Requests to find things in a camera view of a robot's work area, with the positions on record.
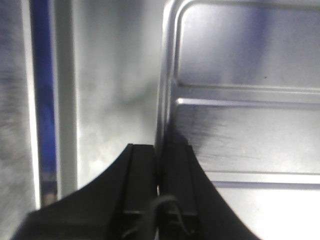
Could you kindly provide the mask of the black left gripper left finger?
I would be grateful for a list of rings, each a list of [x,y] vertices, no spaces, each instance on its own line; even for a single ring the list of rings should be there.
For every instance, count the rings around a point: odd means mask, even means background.
[[[128,144],[98,177],[61,200],[30,212],[13,240],[120,240],[157,197],[152,145]]]

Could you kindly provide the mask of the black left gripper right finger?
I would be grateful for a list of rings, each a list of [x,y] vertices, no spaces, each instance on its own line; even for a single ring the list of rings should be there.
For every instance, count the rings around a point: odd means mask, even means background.
[[[158,144],[157,172],[166,199],[159,239],[258,239],[211,183],[187,142]]]

